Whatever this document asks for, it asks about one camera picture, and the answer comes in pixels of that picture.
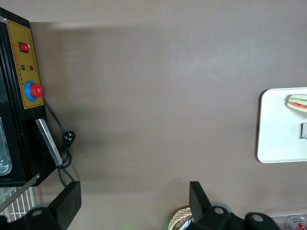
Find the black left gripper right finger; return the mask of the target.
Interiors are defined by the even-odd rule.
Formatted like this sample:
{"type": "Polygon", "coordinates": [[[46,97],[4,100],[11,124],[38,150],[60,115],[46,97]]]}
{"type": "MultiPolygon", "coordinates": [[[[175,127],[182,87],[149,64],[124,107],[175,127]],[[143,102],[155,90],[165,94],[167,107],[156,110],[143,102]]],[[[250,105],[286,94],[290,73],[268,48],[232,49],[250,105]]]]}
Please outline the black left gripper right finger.
{"type": "Polygon", "coordinates": [[[194,218],[189,230],[227,229],[229,212],[222,206],[213,206],[197,181],[191,181],[189,184],[189,207],[194,218]]]}

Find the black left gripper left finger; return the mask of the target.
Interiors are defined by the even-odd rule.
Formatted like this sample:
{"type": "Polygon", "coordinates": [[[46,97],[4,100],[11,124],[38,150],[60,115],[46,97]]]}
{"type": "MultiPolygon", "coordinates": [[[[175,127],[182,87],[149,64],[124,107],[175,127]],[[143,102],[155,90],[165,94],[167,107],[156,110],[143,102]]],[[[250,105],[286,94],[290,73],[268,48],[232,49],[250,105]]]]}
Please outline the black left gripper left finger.
{"type": "Polygon", "coordinates": [[[27,230],[66,230],[82,205],[81,183],[71,182],[46,207],[37,207],[25,216],[27,230]]]}

